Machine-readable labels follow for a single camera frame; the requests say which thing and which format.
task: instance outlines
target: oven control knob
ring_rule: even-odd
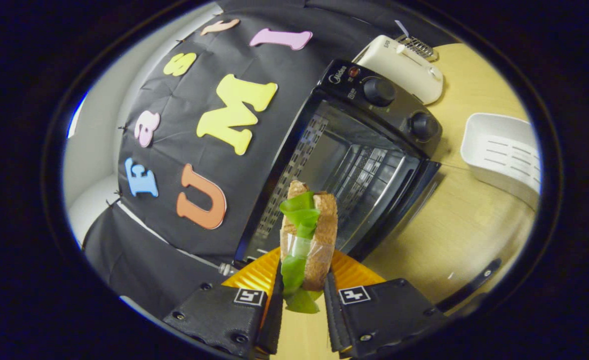
[[[387,107],[395,100],[395,87],[386,79],[369,79],[363,84],[363,95],[376,107]]]
[[[434,117],[425,112],[417,112],[410,120],[410,131],[420,141],[429,141],[439,132],[439,124]]]

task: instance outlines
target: wooden table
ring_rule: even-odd
[[[443,181],[405,228],[396,228],[363,262],[387,280],[405,278],[438,303],[477,276],[491,261],[502,265],[477,293],[491,289],[516,260],[535,212],[525,202],[477,180],[460,154],[466,121],[477,112],[528,120],[505,80],[468,46],[435,48],[445,76],[441,99],[428,109],[443,126],[434,160]],[[285,310],[276,360],[338,359],[331,351],[324,297],[315,315]],[[455,307],[448,314],[456,311]]]

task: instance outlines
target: white wall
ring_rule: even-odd
[[[106,200],[117,198],[113,192],[118,189],[122,134],[117,127],[126,123],[141,84],[176,45],[175,40],[184,39],[221,12],[216,4],[205,5],[153,32],[121,55],[88,92],[63,164],[63,195],[78,242],[106,209]]]

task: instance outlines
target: white container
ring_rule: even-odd
[[[465,125],[461,157],[475,178],[537,209],[542,165],[530,123],[500,114],[472,114]]]

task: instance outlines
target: black fabric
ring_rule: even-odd
[[[416,37],[429,46],[458,43],[452,35],[432,25],[424,18],[402,8],[399,4],[383,0],[220,0],[217,4],[224,11],[242,10],[252,7],[307,7],[324,9],[370,23],[379,30],[379,35],[397,38],[402,30],[395,20],[400,21],[411,37]]]
[[[118,205],[99,215],[84,244],[88,261],[110,289],[159,319],[202,283],[226,280],[216,268],[162,242]]]
[[[291,6],[252,7],[215,16],[209,24],[240,19],[232,29],[200,36],[198,31],[178,43],[148,76],[141,87],[127,120],[119,155],[119,186],[123,203],[139,219],[176,248],[197,256],[219,256],[232,260],[248,216],[265,183],[271,162],[290,128],[299,108],[317,84],[331,60],[351,60],[366,44],[381,34],[372,25],[344,14],[322,9]],[[263,28],[274,31],[302,32],[313,37],[304,49],[262,44],[249,46]],[[185,75],[165,75],[165,64],[176,54],[197,54]],[[197,137],[202,114],[224,107],[215,89],[221,79],[233,74],[237,79],[267,84],[278,90],[263,112],[248,109],[258,118],[250,129],[252,140],[244,155],[216,137]],[[143,148],[134,137],[139,115],[148,110],[160,114],[160,125],[152,143]],[[159,196],[130,194],[125,161],[132,158],[154,173]],[[178,195],[203,209],[210,209],[210,198],[192,187],[181,185],[185,164],[199,175],[216,183],[226,196],[227,211],[219,228],[206,230],[176,212]]]

